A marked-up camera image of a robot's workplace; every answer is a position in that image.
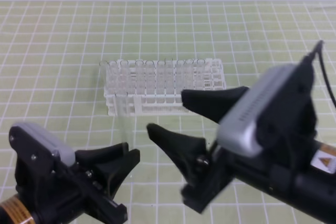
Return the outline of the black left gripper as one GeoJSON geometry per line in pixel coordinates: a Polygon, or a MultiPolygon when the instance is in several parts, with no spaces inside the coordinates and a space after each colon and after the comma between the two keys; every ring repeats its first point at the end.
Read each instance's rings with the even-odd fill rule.
{"type": "Polygon", "coordinates": [[[16,194],[9,199],[9,222],[70,223],[82,214],[103,223],[125,223],[128,211],[114,198],[140,162],[140,151],[128,143],[75,151],[68,167],[57,154],[18,127],[9,130],[16,152],[16,194]]]}

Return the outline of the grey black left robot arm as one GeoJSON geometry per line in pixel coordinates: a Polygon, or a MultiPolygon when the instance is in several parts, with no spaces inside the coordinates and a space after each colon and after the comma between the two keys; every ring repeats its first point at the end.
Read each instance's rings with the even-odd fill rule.
{"type": "Polygon", "coordinates": [[[1,202],[1,223],[70,223],[83,214],[102,223],[125,223],[127,208],[114,201],[140,161],[140,152],[119,143],[73,150],[36,123],[14,124],[17,193],[1,202]]]}

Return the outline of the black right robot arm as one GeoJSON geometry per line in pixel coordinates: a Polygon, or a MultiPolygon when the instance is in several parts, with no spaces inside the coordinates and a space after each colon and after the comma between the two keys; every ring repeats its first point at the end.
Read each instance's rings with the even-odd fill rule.
{"type": "Polygon", "coordinates": [[[313,158],[328,145],[315,139],[317,115],[312,100],[299,111],[293,129],[270,149],[248,158],[210,148],[201,137],[148,124],[149,138],[175,164],[186,180],[183,203],[202,213],[234,179],[325,223],[335,223],[335,173],[314,167],[313,158]]]}

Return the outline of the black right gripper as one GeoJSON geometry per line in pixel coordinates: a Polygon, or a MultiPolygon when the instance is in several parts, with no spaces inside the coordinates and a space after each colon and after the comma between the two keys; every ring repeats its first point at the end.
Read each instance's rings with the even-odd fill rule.
{"type": "MultiPolygon", "coordinates": [[[[225,90],[182,90],[183,107],[215,123],[249,90],[241,86],[225,90]]],[[[146,126],[149,139],[175,164],[187,185],[183,203],[198,213],[237,178],[276,199],[306,213],[316,214],[318,175],[310,162],[318,148],[315,140],[294,150],[291,144],[255,158],[207,148],[202,137],[169,131],[157,124],[146,126]]]]}

